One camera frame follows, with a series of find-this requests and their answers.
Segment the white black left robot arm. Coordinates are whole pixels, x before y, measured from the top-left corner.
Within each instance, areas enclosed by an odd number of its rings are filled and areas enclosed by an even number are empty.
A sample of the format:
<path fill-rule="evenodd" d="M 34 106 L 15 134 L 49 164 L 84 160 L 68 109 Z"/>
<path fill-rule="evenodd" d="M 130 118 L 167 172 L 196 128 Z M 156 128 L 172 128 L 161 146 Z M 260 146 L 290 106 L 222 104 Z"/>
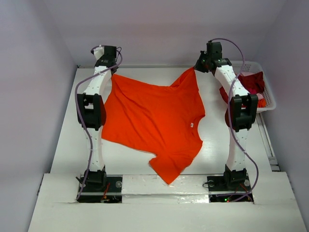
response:
<path fill-rule="evenodd" d="M 117 47 L 98 45 L 91 49 L 96 58 L 94 74 L 77 84 L 75 104 L 78 121 L 89 140 L 90 155 L 82 186 L 102 191 L 107 179 L 102 156 L 101 132 L 106 122 L 106 110 L 102 93 L 112 74 L 117 70 Z"/>

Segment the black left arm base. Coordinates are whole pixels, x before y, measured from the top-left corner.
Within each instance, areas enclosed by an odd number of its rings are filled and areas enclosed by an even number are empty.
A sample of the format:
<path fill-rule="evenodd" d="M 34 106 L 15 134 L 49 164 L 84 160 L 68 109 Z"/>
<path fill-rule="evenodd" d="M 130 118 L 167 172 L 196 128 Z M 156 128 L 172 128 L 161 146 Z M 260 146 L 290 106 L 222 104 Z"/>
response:
<path fill-rule="evenodd" d="M 104 187 L 84 186 L 79 203 L 121 203 L 122 202 L 122 175 L 108 175 Z"/>

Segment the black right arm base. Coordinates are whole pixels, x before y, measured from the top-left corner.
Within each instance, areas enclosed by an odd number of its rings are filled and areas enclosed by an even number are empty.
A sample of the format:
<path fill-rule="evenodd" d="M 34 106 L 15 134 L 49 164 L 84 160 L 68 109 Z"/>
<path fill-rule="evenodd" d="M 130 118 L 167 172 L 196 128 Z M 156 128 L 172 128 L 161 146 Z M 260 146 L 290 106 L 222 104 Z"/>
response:
<path fill-rule="evenodd" d="M 210 203 L 229 203 L 245 195 L 251 189 L 249 176 L 240 184 L 228 187 L 222 175 L 208 176 L 202 185 L 208 190 Z"/>

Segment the orange t shirt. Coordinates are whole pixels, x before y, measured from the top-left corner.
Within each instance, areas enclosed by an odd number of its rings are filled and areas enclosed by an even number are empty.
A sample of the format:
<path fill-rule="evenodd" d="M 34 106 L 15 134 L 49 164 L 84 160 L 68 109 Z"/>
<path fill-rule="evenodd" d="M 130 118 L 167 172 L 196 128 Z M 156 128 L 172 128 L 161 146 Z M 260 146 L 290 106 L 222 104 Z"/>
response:
<path fill-rule="evenodd" d="M 101 137 L 154 154 L 151 168 L 167 184 L 186 169 L 202 148 L 198 125 L 205 116 L 195 70 L 170 86 L 156 86 L 114 74 L 105 102 Z"/>

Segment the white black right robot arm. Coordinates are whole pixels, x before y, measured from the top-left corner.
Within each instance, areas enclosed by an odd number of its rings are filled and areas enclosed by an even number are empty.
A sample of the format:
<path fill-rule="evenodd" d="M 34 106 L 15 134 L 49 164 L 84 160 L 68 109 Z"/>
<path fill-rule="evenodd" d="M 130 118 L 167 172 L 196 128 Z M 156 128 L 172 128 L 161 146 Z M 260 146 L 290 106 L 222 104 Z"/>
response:
<path fill-rule="evenodd" d="M 229 154 L 222 175 L 208 176 L 210 191 L 235 191 L 247 178 L 245 165 L 246 143 L 249 130 L 255 122 L 258 96 L 251 94 L 235 74 L 232 63 L 222 55 L 219 39 L 207 42 L 200 52 L 195 70 L 212 73 L 228 94 L 225 122 L 230 132 Z"/>

